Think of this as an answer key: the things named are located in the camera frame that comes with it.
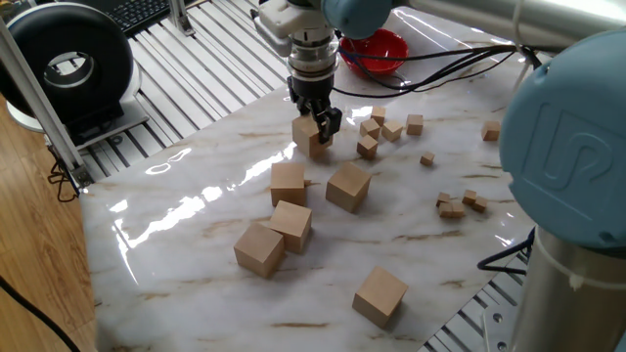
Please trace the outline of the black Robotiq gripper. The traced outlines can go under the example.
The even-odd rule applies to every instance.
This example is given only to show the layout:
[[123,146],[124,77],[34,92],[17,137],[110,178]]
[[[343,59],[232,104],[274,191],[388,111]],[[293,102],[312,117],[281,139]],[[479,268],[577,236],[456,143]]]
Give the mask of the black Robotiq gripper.
[[322,80],[306,81],[288,77],[291,101],[296,105],[300,115],[309,114],[319,130],[319,142],[324,145],[339,130],[342,112],[331,105],[330,94],[334,88],[335,77],[330,75]]

